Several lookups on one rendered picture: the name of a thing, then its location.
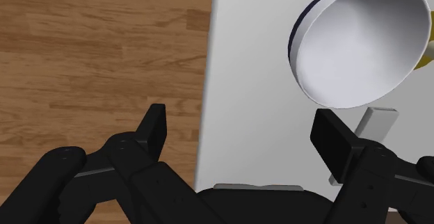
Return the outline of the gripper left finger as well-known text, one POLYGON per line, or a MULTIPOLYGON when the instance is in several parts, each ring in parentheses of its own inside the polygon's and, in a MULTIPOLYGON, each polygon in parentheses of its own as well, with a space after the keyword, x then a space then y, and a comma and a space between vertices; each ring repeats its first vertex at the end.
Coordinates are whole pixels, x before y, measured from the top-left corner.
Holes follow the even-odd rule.
POLYGON ((131 224, 224 224, 166 163, 166 107, 153 104, 136 131, 96 152, 46 152, 0 205, 0 224, 85 224, 97 204, 116 200, 131 224))

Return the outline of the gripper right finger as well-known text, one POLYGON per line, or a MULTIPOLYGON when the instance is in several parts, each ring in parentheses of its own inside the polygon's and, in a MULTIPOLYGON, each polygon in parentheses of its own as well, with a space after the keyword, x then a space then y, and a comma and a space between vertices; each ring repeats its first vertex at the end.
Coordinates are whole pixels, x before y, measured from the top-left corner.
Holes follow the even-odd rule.
POLYGON ((407 162, 330 109, 316 110, 310 140, 341 184, 324 224, 385 224, 390 208, 407 224, 434 224, 434 156, 407 162))

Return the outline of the grey rectangular block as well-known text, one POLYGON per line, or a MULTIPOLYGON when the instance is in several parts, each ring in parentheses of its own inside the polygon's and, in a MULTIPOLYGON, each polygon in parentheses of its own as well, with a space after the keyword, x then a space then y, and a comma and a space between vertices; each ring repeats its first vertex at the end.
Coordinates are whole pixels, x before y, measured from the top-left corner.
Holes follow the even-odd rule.
POLYGON ((335 113, 357 137, 392 145, 391 130, 399 117, 396 109, 368 106, 335 109, 335 113))

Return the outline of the white bowl with dark stripe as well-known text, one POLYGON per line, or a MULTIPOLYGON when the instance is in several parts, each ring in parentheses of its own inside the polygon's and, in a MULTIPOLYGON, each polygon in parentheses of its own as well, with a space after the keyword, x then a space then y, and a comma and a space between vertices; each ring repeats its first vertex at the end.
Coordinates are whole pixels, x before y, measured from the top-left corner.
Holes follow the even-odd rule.
POLYGON ((313 0, 291 30, 288 59, 300 89, 351 109, 394 90, 426 53, 427 0, 313 0))

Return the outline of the yellow object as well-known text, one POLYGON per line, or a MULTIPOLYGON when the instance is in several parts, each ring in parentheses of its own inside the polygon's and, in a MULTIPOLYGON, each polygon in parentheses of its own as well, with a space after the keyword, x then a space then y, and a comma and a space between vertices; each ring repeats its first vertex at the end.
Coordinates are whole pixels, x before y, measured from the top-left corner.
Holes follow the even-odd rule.
POLYGON ((414 70, 428 65, 431 61, 434 60, 434 11, 431 11, 431 21, 431 31, 426 50, 423 56, 420 58, 418 64, 415 66, 414 70))

